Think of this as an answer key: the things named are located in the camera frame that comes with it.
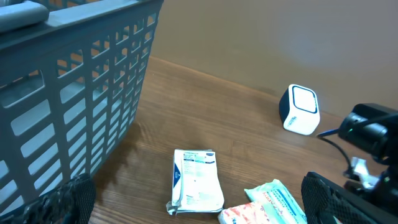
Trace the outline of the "teal snack packet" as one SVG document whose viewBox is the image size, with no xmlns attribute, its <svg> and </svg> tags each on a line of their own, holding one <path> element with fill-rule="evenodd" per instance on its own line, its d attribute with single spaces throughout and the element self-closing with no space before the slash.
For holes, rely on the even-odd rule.
<svg viewBox="0 0 398 224">
<path fill-rule="evenodd" d="M 307 224 L 305 213 L 280 180 L 244 191 L 251 202 L 262 204 L 272 223 Z"/>
</svg>

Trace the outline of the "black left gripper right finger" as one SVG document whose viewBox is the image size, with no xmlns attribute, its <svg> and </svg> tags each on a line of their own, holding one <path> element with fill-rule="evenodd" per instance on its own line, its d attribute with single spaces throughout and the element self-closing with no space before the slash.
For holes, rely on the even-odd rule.
<svg viewBox="0 0 398 224">
<path fill-rule="evenodd" d="M 397 217 L 336 185 L 316 172 L 301 184 L 308 224 L 396 224 Z"/>
</svg>

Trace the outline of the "red small carton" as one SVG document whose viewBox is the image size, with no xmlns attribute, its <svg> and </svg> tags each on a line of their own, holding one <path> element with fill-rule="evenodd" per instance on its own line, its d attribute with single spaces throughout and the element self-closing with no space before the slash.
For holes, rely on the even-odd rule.
<svg viewBox="0 0 398 224">
<path fill-rule="evenodd" d="M 270 206 L 262 202 L 250 202 L 224 209 L 218 215 L 221 224 L 280 224 Z"/>
</svg>

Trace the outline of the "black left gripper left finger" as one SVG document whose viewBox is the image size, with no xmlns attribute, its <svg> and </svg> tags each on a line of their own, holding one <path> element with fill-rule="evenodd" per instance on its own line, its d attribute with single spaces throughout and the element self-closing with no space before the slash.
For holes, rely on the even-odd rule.
<svg viewBox="0 0 398 224">
<path fill-rule="evenodd" d="M 36 200 L 1 215 L 1 223 L 87 224 L 95 200 L 95 183 L 89 174 L 84 173 Z"/>
</svg>

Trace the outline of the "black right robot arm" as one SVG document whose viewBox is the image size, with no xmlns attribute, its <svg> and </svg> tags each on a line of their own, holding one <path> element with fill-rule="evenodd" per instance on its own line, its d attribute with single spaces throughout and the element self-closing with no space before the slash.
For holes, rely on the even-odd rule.
<svg viewBox="0 0 398 224">
<path fill-rule="evenodd" d="M 338 136 L 387 166 L 368 199 L 378 207 L 397 208 L 397 110 L 357 104 L 338 128 Z"/>
</svg>

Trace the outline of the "white tag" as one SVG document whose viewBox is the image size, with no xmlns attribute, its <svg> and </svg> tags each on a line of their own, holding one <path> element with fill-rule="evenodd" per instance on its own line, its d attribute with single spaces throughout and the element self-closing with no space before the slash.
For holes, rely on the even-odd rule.
<svg viewBox="0 0 398 224">
<path fill-rule="evenodd" d="M 166 204 L 167 213 L 218 213 L 223 205 L 216 152 L 174 150 L 172 198 Z"/>
</svg>

